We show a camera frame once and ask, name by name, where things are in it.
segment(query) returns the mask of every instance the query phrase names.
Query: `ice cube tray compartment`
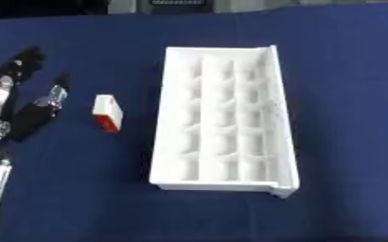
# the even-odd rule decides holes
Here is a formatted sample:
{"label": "ice cube tray compartment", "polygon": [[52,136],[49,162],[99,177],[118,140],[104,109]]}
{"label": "ice cube tray compartment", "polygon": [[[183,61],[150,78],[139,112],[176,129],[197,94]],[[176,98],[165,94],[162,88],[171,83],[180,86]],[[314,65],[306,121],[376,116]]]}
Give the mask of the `ice cube tray compartment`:
{"label": "ice cube tray compartment", "polygon": [[168,48],[150,182],[282,198],[298,188],[275,46]]}

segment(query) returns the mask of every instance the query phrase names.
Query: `blue fabric surface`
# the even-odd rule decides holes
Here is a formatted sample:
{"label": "blue fabric surface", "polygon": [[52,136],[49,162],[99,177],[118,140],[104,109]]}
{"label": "blue fabric surface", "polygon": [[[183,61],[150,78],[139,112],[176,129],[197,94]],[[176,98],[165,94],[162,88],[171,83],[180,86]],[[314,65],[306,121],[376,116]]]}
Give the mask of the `blue fabric surface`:
{"label": "blue fabric surface", "polygon": [[[71,74],[62,115],[22,145],[0,242],[354,241],[388,238],[388,4],[192,16],[0,21],[0,63],[39,44],[22,103]],[[147,182],[165,47],[277,44],[301,188],[162,191]],[[114,94],[122,132],[90,115]]]}

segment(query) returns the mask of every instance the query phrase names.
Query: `white plastic part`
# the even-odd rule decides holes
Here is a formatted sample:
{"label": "white plastic part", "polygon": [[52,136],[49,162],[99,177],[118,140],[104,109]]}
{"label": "white plastic part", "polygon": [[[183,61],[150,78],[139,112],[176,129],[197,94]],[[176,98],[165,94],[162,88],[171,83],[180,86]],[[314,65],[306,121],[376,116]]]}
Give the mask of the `white plastic part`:
{"label": "white plastic part", "polygon": [[275,46],[167,49],[150,182],[281,198],[298,189]]}

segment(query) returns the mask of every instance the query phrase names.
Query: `red label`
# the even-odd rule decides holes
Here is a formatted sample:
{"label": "red label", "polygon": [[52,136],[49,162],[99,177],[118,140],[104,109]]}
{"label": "red label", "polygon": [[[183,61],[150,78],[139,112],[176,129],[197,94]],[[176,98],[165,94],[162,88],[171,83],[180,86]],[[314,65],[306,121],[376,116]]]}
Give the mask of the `red label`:
{"label": "red label", "polygon": [[96,121],[101,125],[101,127],[109,132],[117,132],[119,129],[113,123],[112,118],[105,114],[96,114],[94,115]]}

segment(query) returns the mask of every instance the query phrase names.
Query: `white and red box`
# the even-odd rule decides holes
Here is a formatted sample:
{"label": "white and red box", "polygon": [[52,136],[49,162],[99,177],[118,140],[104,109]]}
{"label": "white and red box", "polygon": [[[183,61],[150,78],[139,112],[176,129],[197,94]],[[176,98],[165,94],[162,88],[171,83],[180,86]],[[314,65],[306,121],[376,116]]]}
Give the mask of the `white and red box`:
{"label": "white and red box", "polygon": [[123,112],[113,95],[97,95],[93,116],[101,127],[109,132],[120,131]]}

